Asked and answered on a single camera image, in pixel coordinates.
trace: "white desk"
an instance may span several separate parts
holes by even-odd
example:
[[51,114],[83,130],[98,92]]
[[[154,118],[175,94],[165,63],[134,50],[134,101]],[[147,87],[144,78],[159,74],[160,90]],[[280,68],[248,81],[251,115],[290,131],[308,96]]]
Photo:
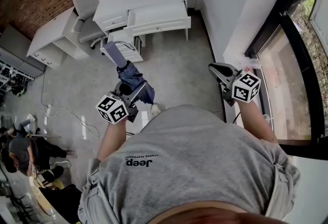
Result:
[[101,0],[93,20],[103,31],[127,26],[133,36],[176,29],[187,35],[191,27],[187,0]]
[[65,53],[75,59],[89,56],[90,45],[81,44],[78,34],[71,31],[77,19],[73,9],[74,7],[66,10],[37,30],[27,56],[50,67],[59,66]]

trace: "black pants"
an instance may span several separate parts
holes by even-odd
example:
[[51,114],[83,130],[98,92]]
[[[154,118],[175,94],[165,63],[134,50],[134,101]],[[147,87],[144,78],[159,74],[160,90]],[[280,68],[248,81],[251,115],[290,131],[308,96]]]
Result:
[[[38,166],[39,171],[50,169],[49,159],[51,157],[65,158],[67,155],[65,150],[61,149],[56,145],[50,144],[43,137],[38,137],[36,139],[36,146],[38,149],[38,158],[35,161],[35,165]],[[59,178],[64,172],[64,169],[61,166],[56,166],[51,171],[53,174],[51,174],[49,171],[46,171],[42,174],[43,178],[46,181],[52,182],[55,179]]]

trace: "person sitting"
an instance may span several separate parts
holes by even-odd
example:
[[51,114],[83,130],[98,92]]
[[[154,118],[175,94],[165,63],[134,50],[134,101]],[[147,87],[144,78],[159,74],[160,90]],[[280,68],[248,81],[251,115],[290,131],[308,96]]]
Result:
[[[43,137],[35,138],[14,138],[10,140],[8,152],[2,154],[2,160],[8,172],[15,173],[21,171],[26,176],[32,175],[32,168],[39,171],[50,170],[49,160],[51,157],[75,158],[76,154],[70,150],[63,150],[60,147],[50,144]],[[52,182],[59,178],[65,168],[71,166],[68,160],[55,162],[52,173],[46,171],[42,174],[46,181]]]
[[2,147],[9,150],[9,144],[15,137],[24,138],[27,135],[24,127],[31,124],[32,122],[35,122],[35,120],[35,117],[32,114],[29,114],[29,119],[19,123],[17,130],[15,128],[10,128],[3,133],[1,132],[3,134],[0,137]]

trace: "gray t-shirt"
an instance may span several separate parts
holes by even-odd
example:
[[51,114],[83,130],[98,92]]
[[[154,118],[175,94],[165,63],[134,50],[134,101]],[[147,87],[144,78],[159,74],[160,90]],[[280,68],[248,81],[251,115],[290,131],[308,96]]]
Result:
[[[159,114],[102,163],[94,159],[89,177],[100,180],[119,223],[139,224],[194,201],[222,201],[265,214],[276,164],[295,186],[299,172],[278,145],[208,111],[180,106]],[[80,220],[87,223],[87,207],[93,222],[103,223],[93,200],[97,191],[85,192]]]
[[14,138],[10,141],[9,152],[15,154],[19,161],[18,170],[23,174],[29,167],[30,157],[27,148],[31,145],[34,158],[38,157],[36,142],[33,138]]

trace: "white chair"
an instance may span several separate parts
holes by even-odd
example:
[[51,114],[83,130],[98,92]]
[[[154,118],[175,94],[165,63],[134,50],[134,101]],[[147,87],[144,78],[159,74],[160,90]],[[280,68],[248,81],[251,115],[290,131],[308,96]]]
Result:
[[99,0],[73,0],[78,18],[73,26],[72,32],[78,33],[80,43],[93,40],[91,48],[105,38],[104,32],[100,29],[93,16],[99,4]]

